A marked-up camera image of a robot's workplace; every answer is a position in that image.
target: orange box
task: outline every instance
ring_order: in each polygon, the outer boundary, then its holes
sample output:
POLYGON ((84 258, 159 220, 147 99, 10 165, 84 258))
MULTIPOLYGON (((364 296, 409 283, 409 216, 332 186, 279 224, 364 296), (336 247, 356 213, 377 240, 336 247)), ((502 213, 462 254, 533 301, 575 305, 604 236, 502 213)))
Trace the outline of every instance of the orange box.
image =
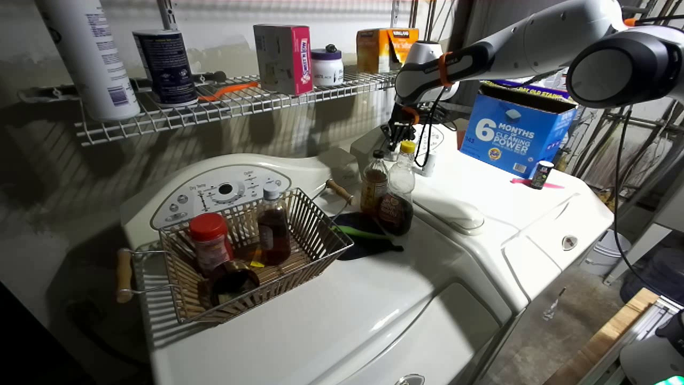
POLYGON ((356 63, 360 72, 400 69, 418 41, 417 28, 362 29, 356 33, 356 63))

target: concrete floor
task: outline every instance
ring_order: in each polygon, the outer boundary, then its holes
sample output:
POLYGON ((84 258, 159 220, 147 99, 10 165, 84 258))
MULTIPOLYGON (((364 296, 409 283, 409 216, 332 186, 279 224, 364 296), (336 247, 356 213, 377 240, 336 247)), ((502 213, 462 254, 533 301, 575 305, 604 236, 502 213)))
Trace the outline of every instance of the concrete floor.
POLYGON ((622 281, 606 286, 577 265, 560 275, 523 314, 481 385, 541 385, 623 306, 622 281), (555 316, 542 318, 566 287, 555 316))

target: pink box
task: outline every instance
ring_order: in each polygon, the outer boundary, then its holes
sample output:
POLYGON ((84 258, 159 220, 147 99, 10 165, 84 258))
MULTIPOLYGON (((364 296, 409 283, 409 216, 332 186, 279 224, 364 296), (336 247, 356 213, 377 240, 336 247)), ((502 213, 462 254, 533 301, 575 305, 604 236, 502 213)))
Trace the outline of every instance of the pink box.
POLYGON ((288 95, 313 90, 307 26, 256 24, 254 43, 262 88, 288 95))

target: wooden handle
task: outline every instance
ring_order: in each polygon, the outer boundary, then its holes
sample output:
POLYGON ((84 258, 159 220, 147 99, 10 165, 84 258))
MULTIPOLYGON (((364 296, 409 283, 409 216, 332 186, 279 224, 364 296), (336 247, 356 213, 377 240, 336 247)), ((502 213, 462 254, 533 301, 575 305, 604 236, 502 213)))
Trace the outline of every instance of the wooden handle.
POLYGON ((116 301, 118 303, 126 303, 133 298, 131 290, 131 277, 133 271, 131 270, 131 252, 127 249, 119 249, 116 252, 116 301))
POLYGON ((352 198, 353 198, 353 196, 352 196, 351 194, 349 194, 349 193, 344 189, 344 187, 342 187, 342 186, 338 185, 337 183, 335 183, 334 180, 328 179, 328 180, 326 181, 326 187, 329 188, 329 189, 331 189, 331 190, 333 190, 333 191, 335 191, 335 194, 338 194, 340 197, 342 197, 342 199, 346 200, 347 203, 352 204, 352 198))

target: red lid jar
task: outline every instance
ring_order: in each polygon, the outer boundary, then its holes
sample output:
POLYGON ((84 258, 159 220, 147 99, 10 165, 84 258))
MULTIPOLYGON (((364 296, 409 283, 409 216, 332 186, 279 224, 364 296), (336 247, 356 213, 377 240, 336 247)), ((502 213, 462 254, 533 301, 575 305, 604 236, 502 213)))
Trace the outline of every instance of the red lid jar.
POLYGON ((201 214, 190 221, 189 234, 195 244, 197 263, 205 275, 216 266, 233 260, 226 220, 215 212, 201 214))

